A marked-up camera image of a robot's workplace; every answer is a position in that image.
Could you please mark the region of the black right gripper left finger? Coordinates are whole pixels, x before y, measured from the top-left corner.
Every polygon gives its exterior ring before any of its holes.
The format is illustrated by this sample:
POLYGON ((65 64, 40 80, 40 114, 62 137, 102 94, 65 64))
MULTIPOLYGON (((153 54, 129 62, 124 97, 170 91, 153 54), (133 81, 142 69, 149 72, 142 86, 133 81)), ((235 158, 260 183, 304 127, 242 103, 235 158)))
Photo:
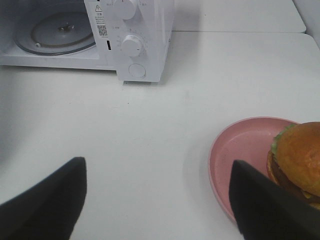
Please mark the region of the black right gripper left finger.
POLYGON ((86 195, 86 160, 74 157, 33 187, 0 205, 0 238, 68 240, 86 195))

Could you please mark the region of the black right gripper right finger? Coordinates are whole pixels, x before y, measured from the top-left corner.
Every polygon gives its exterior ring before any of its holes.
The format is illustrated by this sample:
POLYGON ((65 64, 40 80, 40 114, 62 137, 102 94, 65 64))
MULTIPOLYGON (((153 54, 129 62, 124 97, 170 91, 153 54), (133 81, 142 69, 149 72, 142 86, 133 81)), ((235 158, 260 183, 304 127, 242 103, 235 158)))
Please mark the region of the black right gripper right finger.
POLYGON ((318 240, 320 212, 243 160, 234 160, 229 201, 246 240, 318 240))

